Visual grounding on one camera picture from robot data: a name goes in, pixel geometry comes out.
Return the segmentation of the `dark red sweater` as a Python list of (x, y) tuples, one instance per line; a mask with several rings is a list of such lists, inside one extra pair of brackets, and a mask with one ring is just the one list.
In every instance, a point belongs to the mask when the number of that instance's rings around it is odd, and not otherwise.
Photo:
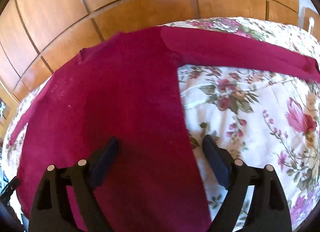
[(66, 168), (110, 138), (120, 150), (93, 194), (115, 231), (204, 231), (204, 188), (184, 122), (184, 65), (265, 69), (319, 81), (317, 61), (269, 43), (158, 26), (118, 33), (57, 70), (16, 129), (26, 127), (17, 197), (31, 215), (48, 165)]

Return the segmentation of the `wooden shelf cabinet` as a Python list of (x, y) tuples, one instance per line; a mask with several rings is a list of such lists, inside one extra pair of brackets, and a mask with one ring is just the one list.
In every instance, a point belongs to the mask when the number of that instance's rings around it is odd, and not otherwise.
[(18, 102), (9, 93), (1, 82), (1, 139), (7, 132), (9, 124), (11, 123), (13, 117), (16, 114), (18, 108)]

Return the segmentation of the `floral bed quilt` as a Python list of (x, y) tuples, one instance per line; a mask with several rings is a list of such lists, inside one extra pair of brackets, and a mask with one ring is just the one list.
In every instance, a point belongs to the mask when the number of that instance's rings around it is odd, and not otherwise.
[[(293, 25), (244, 17), (214, 17), (167, 23), (229, 33), (277, 45), (319, 62), (319, 42)], [(275, 166), (298, 231), (319, 202), (319, 84), (281, 73), (209, 66), (183, 66), (177, 72), (185, 123), (213, 219), (225, 198), (200, 152), (211, 134), (218, 146), (250, 166)], [(9, 140), (26, 110), (50, 77), (20, 103), (4, 138), (2, 170), (16, 176), (27, 125)]]

